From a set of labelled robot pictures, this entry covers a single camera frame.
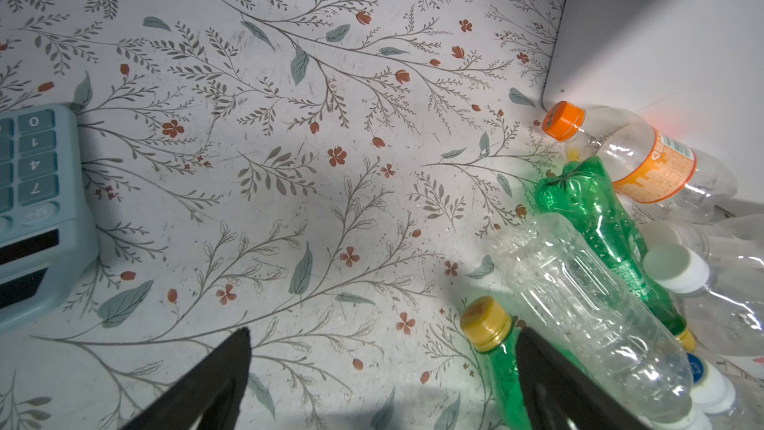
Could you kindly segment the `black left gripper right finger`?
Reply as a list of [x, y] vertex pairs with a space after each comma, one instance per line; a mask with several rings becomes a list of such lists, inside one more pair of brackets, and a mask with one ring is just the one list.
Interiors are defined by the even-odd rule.
[[515, 347], [518, 379], [533, 429], [643, 429], [645, 426], [532, 328]]

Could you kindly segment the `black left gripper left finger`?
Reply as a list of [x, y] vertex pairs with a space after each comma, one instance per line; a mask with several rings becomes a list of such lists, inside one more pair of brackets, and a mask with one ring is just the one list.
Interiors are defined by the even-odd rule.
[[233, 429], [247, 389], [250, 362], [250, 331], [240, 328], [125, 428]]

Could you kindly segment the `large clear bottle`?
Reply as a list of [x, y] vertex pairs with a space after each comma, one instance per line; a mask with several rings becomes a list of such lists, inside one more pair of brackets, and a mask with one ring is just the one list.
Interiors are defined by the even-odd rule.
[[563, 216], [491, 240], [495, 274], [541, 336], [562, 344], [620, 404], [657, 429], [708, 429], [686, 352]]

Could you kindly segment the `green soda bottle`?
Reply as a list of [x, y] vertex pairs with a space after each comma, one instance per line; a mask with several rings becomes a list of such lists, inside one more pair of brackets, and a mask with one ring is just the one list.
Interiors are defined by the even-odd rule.
[[478, 354], [487, 358], [487, 370], [497, 408], [509, 429], [531, 429], [516, 358], [521, 332], [518, 318], [511, 316], [494, 298], [483, 296], [463, 313], [460, 327]]
[[630, 292], [685, 350], [696, 350], [696, 338], [669, 292], [644, 271], [647, 244], [619, 200], [600, 157], [566, 163], [561, 175], [539, 180], [533, 196], [539, 212], [558, 213], [570, 221], [592, 251], [625, 281]]

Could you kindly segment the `red white carton label bottle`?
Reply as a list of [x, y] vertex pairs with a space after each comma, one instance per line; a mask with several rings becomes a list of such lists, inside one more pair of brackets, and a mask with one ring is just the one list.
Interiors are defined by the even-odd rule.
[[696, 338], [762, 378], [763, 218], [654, 221], [640, 231], [645, 271], [678, 299]]

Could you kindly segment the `orange label orange cap bottle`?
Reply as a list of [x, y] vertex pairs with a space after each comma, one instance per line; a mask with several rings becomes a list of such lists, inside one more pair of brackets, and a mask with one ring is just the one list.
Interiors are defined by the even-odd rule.
[[721, 161], [633, 111], [561, 101], [547, 112], [541, 129], [563, 144], [569, 161], [599, 157], [615, 191], [654, 219], [706, 223], [716, 205], [738, 191]]

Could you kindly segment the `white trash bin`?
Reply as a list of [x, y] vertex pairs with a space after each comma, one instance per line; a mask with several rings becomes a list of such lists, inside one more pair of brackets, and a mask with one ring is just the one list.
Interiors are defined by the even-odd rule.
[[566, 0], [543, 103], [641, 113], [763, 200], [763, 0]]

